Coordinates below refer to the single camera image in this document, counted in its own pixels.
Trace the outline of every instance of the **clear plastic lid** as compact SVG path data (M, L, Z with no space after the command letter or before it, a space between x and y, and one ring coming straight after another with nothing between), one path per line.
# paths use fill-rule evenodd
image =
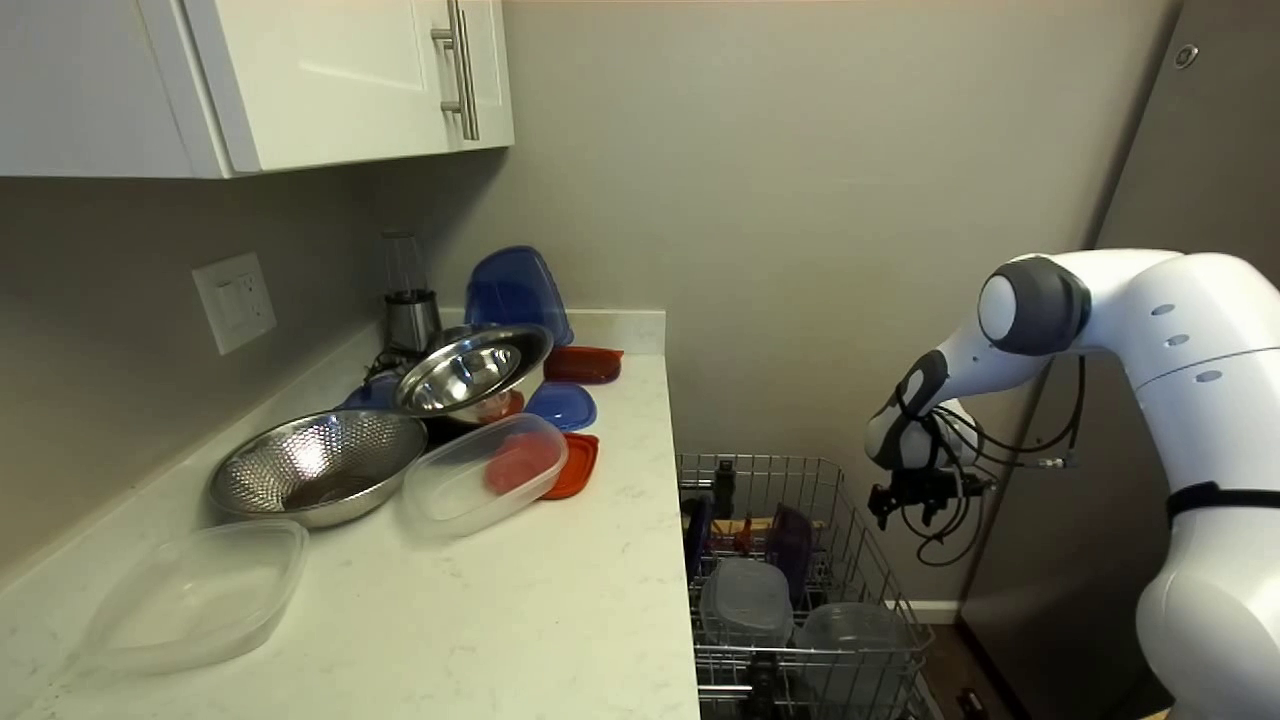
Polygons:
M785 645L792 634L788 575L763 558L719 558L702 594L704 631L727 645Z
M177 670L259 646L304 573L293 518L202 528L151 548L100 604L79 645L98 670Z
M563 432L542 416L486 424L405 466L405 515L424 537L486 530L538 505L563 454Z

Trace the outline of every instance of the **wire rack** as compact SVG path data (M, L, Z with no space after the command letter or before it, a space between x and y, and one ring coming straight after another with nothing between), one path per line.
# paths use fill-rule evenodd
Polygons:
M845 473L817 454L680 452L685 562L709 720L933 720L933 631L861 523ZM727 634L704 613L724 558L785 573L792 624Z

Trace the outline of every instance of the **white cabinet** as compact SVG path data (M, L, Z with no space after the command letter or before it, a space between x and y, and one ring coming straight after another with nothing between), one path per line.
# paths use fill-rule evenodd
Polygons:
M0 174L251 174L513 143L501 0L15 0Z

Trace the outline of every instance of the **cup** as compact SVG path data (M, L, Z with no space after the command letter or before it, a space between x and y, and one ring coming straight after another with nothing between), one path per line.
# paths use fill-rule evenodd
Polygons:
M384 314L384 349L410 352L410 356L428 356L440 338L440 306L437 292L392 292L384 296L387 314Z

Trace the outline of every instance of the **stainless steel bowl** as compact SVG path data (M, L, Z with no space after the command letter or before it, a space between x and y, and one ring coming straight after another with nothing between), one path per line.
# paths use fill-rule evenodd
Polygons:
M225 454L209 496L225 518L293 515L337 528L376 511L424 446L428 428L405 413L311 413Z
M504 404L504 392L520 392L523 406L549 356L549 329L464 332L401 374L401 404L424 416L488 424L513 406Z

